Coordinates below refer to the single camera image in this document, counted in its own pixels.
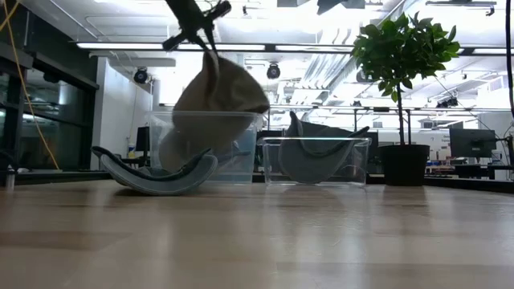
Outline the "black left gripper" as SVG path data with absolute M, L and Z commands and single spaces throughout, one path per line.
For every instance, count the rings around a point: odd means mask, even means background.
M 202 11 L 195 0 L 165 0 L 177 19 L 181 32 L 162 43 L 164 51 L 175 50 L 184 42 L 195 43 L 204 51 L 217 53 L 214 40 L 214 20 L 231 11 L 227 0 L 219 0 L 209 10 Z

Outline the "beige cap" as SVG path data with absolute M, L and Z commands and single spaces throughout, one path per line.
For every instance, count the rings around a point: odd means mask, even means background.
M 270 102 L 259 83 L 238 64 L 206 52 L 201 71 L 173 107 L 172 128 L 158 146 L 161 167 L 181 169 L 193 157 L 211 150 L 228 152 Z

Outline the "black plant pot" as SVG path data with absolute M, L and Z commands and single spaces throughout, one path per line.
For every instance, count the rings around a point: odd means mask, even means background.
M 385 183 L 422 186 L 430 147 L 424 144 L 387 145 L 378 148 Z

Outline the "large clear plastic bin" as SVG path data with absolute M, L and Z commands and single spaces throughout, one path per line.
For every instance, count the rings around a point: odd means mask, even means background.
M 233 151 L 251 151 L 247 157 L 218 160 L 217 169 L 207 179 L 250 184 L 258 118 L 253 112 L 151 112 L 147 115 L 150 166 L 174 173 L 207 149 L 215 157 Z

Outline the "black computer monitor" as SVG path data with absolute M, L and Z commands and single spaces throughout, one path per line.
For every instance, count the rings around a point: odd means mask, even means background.
M 449 133 L 453 157 L 491 158 L 496 149 L 493 130 L 451 128 Z
M 150 140 L 149 140 L 149 127 L 139 127 L 137 129 L 137 139 L 136 139 L 136 147 L 135 150 L 137 152 L 147 153 L 150 148 Z

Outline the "dark office desk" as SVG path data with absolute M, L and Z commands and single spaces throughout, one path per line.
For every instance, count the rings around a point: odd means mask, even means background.
M 514 173 L 510 165 L 429 165 L 426 167 L 427 177 L 449 177 L 466 179 L 496 179 L 496 171 Z

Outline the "small clear plastic bin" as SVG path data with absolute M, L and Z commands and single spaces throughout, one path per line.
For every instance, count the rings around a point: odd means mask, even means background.
M 279 146 L 283 137 L 265 137 L 258 141 L 258 145 L 262 148 L 263 152 L 263 175 L 265 183 L 268 185 L 309 185 L 302 184 L 292 181 L 288 176 L 284 175 L 281 172 L 279 161 L 278 161 L 278 153 Z M 314 185 L 356 185 L 356 186 L 364 186 L 367 182 L 367 177 L 365 182 L 343 182 L 341 177 L 332 177 L 328 181 L 314 184 Z

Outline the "washed grey-blue cap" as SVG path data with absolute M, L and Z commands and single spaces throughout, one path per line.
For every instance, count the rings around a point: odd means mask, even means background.
M 343 182 L 365 182 L 371 142 L 366 136 L 368 126 L 351 132 L 302 121 L 294 112 L 290 118 L 278 153 L 284 175 L 309 185 L 332 177 L 341 177 Z

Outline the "green leafy small tree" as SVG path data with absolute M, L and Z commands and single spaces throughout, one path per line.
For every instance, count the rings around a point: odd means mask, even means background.
M 458 56 L 456 28 L 445 31 L 431 18 L 401 14 L 380 26 L 369 24 L 353 43 L 352 56 L 364 77 L 397 104 L 400 144 L 407 145 L 403 125 L 402 93 L 413 88 L 416 77 L 425 79 L 444 71 L 445 63 Z

